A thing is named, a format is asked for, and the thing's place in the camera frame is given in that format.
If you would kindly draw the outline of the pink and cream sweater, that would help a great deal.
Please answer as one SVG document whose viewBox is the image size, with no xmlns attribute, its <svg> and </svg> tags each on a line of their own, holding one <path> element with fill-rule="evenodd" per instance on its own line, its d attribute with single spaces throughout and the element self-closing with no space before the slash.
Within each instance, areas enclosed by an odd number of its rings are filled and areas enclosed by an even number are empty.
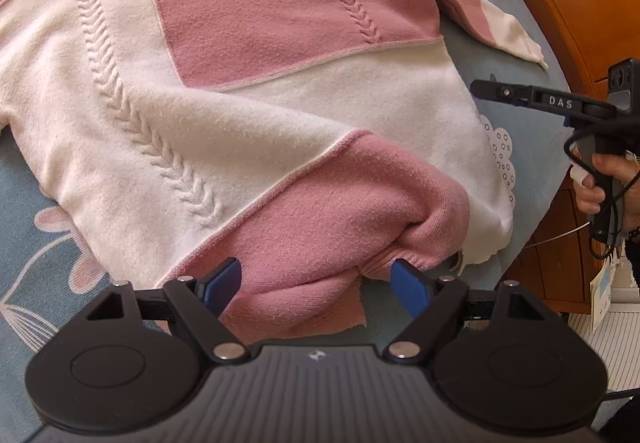
<svg viewBox="0 0 640 443">
<path fill-rule="evenodd" d="M 246 342 L 364 323 L 363 279 L 509 244 L 509 179 L 440 33 L 535 65 L 488 0 L 1 0 L 1 123 L 67 289 L 238 258 Z"/>
</svg>

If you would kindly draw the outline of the wooden nightstand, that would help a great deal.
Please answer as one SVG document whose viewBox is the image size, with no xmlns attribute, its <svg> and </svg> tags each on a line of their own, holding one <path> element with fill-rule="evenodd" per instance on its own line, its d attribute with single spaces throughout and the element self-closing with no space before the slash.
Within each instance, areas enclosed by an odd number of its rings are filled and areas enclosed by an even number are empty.
<svg viewBox="0 0 640 443">
<path fill-rule="evenodd" d="M 587 217 L 576 207 L 573 186 L 565 182 L 502 278 L 519 281 L 555 312 L 588 314 L 590 284 L 602 269 L 592 250 L 602 248 L 590 243 Z"/>
</svg>

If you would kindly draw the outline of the blue floral bed sheet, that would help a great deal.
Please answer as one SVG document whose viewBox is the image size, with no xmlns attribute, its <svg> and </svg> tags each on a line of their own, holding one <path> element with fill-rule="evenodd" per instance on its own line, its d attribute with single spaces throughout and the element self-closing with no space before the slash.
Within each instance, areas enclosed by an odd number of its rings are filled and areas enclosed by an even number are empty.
<svg viewBox="0 0 640 443">
<path fill-rule="evenodd" d="M 564 90 L 564 73 L 547 38 L 524 0 L 490 0 L 518 18 L 541 45 L 548 69 L 489 51 L 450 19 L 442 21 L 448 51 L 465 82 L 495 76 L 501 81 Z M 469 267 L 463 277 L 472 287 L 494 287 L 516 259 L 549 210 L 568 161 L 562 153 L 567 129 L 553 116 L 530 119 L 521 111 L 480 104 L 495 129 L 512 140 L 511 166 L 515 216 L 510 241 L 487 262 Z M 38 429 L 39 420 L 24 387 L 32 354 L 54 335 L 102 287 L 107 275 L 90 267 L 80 293 L 68 278 L 82 254 L 70 235 L 70 222 L 42 195 L 10 130 L 1 133 L 1 438 L 21 442 Z"/>
</svg>

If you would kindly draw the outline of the white paper tag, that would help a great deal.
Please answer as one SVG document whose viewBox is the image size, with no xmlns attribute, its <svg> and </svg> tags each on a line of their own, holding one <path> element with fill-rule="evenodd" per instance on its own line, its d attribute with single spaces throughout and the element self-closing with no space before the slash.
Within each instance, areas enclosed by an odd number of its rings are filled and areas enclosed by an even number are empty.
<svg viewBox="0 0 640 443">
<path fill-rule="evenodd" d="M 590 283 L 590 330 L 595 333 L 611 306 L 615 265 L 611 259 L 603 262 L 601 270 Z"/>
</svg>

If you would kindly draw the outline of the white radiator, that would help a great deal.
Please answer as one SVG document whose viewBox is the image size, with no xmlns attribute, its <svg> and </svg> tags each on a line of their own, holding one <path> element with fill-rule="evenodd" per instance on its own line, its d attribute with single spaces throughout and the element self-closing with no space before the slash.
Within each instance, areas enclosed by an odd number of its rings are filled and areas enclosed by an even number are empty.
<svg viewBox="0 0 640 443">
<path fill-rule="evenodd" d="M 608 389 L 626 391 L 639 386 L 639 287 L 629 261 L 614 257 L 615 276 L 611 306 L 595 333 L 590 330 L 590 305 L 586 314 L 570 314 L 568 325 L 604 362 Z"/>
</svg>

